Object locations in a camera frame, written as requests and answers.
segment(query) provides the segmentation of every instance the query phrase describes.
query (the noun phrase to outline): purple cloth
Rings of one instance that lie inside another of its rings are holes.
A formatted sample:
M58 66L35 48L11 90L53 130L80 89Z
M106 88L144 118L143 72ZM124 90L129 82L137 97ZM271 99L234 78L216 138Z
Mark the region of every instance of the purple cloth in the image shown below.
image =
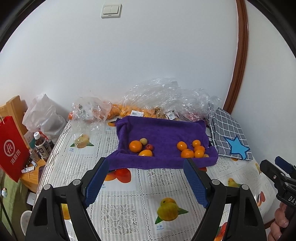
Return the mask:
M200 140L202 146L209 146L209 138L205 133L204 121L183 122L156 118L126 116L116 121L118 149L111 153L110 170L119 168L173 168L182 169L184 158L177 149L177 143L184 141L193 150L192 141ZM133 140L146 138L154 146L153 157L138 156L129 150L129 143ZM206 148L209 157L193 158L198 167L208 167L216 164L218 153L214 146Z

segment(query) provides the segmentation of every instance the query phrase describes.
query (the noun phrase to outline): wooden table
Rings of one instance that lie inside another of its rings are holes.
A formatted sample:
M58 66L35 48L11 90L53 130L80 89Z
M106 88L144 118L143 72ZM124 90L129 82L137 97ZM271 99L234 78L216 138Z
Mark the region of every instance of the wooden table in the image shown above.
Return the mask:
M45 164L46 164L46 162L41 159L37 162L37 167L35 167L34 171L22 173L22 175L20 176L21 182L28 189L30 189L31 192L34 192L34 193L37 192L37 188L38 188L38 184L39 184L39 181L38 181L39 168L44 166Z

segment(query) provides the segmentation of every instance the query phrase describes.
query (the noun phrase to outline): gray checkered cloth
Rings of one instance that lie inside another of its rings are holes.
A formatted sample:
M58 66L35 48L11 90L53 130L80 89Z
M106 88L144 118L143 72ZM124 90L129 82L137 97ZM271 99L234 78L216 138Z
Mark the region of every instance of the gray checkered cloth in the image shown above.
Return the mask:
M246 137L235 119L226 111L218 108L210 123L213 143L220 156L226 156L230 158L242 159L239 154L230 154L230 146L224 137L234 139L238 136L240 142L249 147ZM253 160L251 151L246 152L246 160Z

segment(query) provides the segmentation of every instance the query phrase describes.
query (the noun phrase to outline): white light switch plate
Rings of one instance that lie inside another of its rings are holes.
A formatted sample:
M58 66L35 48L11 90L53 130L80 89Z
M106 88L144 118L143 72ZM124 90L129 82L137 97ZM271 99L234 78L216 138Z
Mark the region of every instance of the white light switch plate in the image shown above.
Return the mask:
M103 6L101 18L119 18L120 12L121 4L106 4Z

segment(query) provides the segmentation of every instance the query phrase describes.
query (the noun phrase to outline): red shopping bag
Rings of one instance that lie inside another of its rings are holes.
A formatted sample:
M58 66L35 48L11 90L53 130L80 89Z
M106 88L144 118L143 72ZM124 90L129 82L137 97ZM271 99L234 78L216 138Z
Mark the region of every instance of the red shopping bag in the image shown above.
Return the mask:
M18 182L21 170L29 159L27 149L12 116L7 116L0 122L0 166Z

